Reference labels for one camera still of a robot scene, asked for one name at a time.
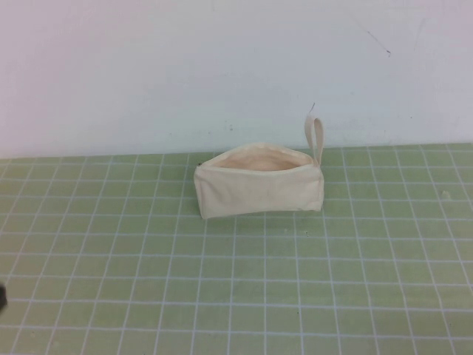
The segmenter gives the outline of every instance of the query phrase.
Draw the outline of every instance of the wrist strap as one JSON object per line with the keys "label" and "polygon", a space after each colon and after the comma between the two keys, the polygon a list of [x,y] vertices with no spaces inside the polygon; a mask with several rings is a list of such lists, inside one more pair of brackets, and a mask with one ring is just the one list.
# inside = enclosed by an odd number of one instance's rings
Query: wrist strap
{"label": "wrist strap", "polygon": [[[316,132],[316,144],[314,144],[312,139],[312,127]],[[304,130],[307,144],[309,148],[312,149],[314,165],[320,166],[322,163],[322,152],[324,150],[324,127],[322,126],[322,122],[309,113],[305,119]]]}

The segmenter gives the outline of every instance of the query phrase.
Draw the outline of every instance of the white wall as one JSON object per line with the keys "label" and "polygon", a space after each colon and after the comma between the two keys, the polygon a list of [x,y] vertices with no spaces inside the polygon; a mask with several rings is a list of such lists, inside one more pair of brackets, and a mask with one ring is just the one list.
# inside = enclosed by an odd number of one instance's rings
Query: white wall
{"label": "white wall", "polygon": [[473,141],[472,0],[1,0],[0,156]]}

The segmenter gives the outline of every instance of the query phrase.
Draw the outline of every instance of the green cutting mat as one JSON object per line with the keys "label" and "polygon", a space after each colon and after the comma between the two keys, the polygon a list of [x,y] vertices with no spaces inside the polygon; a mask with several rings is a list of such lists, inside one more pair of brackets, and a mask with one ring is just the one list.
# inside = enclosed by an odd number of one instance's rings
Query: green cutting mat
{"label": "green cutting mat", "polygon": [[0,354],[473,354],[473,145],[327,149],[321,213],[205,222],[212,156],[0,161]]}

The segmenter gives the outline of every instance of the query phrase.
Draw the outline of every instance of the black object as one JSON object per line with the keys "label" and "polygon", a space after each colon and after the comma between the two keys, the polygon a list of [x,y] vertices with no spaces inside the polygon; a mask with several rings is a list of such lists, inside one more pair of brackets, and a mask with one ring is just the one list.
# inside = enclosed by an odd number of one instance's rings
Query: black object
{"label": "black object", "polygon": [[7,306],[7,304],[7,289],[3,284],[0,284],[0,312]]}

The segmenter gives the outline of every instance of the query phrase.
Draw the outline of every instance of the cream zipper pouch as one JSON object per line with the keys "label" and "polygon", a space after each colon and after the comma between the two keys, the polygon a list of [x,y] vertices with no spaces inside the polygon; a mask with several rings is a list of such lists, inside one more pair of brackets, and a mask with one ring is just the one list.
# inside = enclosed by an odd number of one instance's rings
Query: cream zipper pouch
{"label": "cream zipper pouch", "polygon": [[324,130],[321,121],[310,115],[304,130],[312,157],[283,146],[252,143],[200,164],[194,183],[202,218],[320,211],[324,201],[324,176],[320,170]]}

